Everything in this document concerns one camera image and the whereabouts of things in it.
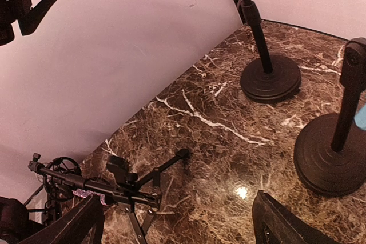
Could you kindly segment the blue microphone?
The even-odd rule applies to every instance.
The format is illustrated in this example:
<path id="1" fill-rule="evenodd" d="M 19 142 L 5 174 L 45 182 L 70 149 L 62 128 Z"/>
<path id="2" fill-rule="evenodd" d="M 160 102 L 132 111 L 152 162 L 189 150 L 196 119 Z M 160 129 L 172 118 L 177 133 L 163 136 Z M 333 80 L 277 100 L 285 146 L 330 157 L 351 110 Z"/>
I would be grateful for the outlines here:
<path id="1" fill-rule="evenodd" d="M 366 131 L 366 105 L 364 105 L 354 117 L 355 125 L 363 131 Z"/>

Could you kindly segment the black stand of blue microphone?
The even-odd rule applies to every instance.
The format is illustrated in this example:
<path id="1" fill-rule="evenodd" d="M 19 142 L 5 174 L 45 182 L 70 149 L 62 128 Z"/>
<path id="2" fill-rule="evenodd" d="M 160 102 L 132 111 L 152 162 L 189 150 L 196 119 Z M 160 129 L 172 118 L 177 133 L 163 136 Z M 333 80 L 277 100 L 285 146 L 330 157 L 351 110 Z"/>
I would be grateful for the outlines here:
<path id="1" fill-rule="evenodd" d="M 345 45 L 340 84 L 340 112 L 311 120 L 300 131 L 293 153 L 300 181 L 325 197 L 343 197 L 365 183 L 365 131 L 354 121 L 365 91 L 365 38 Z"/>

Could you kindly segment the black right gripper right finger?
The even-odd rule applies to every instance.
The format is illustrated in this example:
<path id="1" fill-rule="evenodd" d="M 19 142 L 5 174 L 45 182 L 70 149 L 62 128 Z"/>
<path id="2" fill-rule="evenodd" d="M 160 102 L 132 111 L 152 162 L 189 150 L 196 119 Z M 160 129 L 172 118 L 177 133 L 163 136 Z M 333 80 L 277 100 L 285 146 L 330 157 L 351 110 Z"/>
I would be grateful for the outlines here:
<path id="1" fill-rule="evenodd" d="M 336 243 L 262 190 L 253 201 L 252 219 L 256 243 Z"/>

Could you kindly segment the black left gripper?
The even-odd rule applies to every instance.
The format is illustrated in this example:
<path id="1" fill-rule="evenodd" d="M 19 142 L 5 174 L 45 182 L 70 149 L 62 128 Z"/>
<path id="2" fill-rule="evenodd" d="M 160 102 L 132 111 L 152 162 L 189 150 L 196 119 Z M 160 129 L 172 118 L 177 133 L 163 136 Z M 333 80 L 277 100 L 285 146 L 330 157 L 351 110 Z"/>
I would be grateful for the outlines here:
<path id="1" fill-rule="evenodd" d="M 21 34 L 30 35 L 57 0 L 40 0 L 32 6 L 31 0 L 1 0 L 1 46 L 15 38 L 12 23 L 18 21 Z"/>

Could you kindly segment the glitter purple silver microphone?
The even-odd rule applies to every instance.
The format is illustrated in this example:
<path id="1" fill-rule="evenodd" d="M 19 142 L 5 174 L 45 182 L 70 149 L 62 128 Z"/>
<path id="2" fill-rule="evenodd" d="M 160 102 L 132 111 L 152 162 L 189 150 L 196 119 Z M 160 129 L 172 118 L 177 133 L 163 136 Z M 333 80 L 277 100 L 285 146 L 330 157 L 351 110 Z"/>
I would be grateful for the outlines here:
<path id="1" fill-rule="evenodd" d="M 99 197 L 100 199 L 100 203 L 104 206 L 106 206 L 106 202 L 105 202 L 105 195 L 95 192 L 95 191 L 90 191 L 90 190 L 82 190 L 82 189 L 77 189 L 77 190 L 73 190 L 73 194 L 75 196 L 81 197 L 81 198 L 87 198 L 88 196 L 91 195 L 96 195 Z"/>

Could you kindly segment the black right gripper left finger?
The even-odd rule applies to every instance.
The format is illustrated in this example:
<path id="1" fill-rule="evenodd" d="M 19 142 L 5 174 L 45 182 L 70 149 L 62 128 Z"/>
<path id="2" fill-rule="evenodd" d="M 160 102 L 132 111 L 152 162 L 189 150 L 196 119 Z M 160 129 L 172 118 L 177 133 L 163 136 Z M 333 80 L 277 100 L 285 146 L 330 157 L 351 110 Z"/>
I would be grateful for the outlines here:
<path id="1" fill-rule="evenodd" d="M 91 195 L 62 218 L 21 243 L 82 243 L 88 234 L 89 243 L 101 243 L 104 221 L 100 199 Z"/>

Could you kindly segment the black stand of green microphone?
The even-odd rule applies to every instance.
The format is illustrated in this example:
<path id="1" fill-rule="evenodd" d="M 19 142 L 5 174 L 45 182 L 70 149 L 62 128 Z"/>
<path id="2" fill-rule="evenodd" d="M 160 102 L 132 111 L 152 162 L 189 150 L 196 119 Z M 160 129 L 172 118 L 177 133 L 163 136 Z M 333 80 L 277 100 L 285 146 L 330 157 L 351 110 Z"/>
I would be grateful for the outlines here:
<path id="1" fill-rule="evenodd" d="M 252 101 L 264 104 L 279 103 L 295 96 L 301 85 L 298 65 L 283 55 L 269 53 L 261 27 L 260 12 L 253 0 L 234 0 L 242 23 L 253 34 L 259 57 L 243 70 L 240 86 Z"/>

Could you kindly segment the black tripod microphone stand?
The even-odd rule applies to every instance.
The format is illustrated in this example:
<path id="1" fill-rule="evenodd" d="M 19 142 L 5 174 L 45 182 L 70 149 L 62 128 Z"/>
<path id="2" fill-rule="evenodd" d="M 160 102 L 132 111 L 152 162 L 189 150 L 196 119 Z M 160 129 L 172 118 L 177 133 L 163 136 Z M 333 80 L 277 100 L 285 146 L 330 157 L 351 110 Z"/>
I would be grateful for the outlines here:
<path id="1" fill-rule="evenodd" d="M 80 166 L 69 157 L 59 157 L 43 164 L 39 162 L 41 155 L 35 153 L 28 168 L 43 177 L 42 186 L 51 201 L 69 201 L 77 197 L 73 194 L 73 190 L 77 189 L 104 194 L 107 206 L 117 204 L 128 215 L 137 242 L 147 243 L 149 227 L 161 206 L 161 173 L 189 156 L 188 149 L 180 149 L 174 157 L 140 178 L 137 173 L 129 170 L 127 160 L 110 155 L 106 168 L 113 174 L 113 185 L 105 179 L 83 177 Z"/>

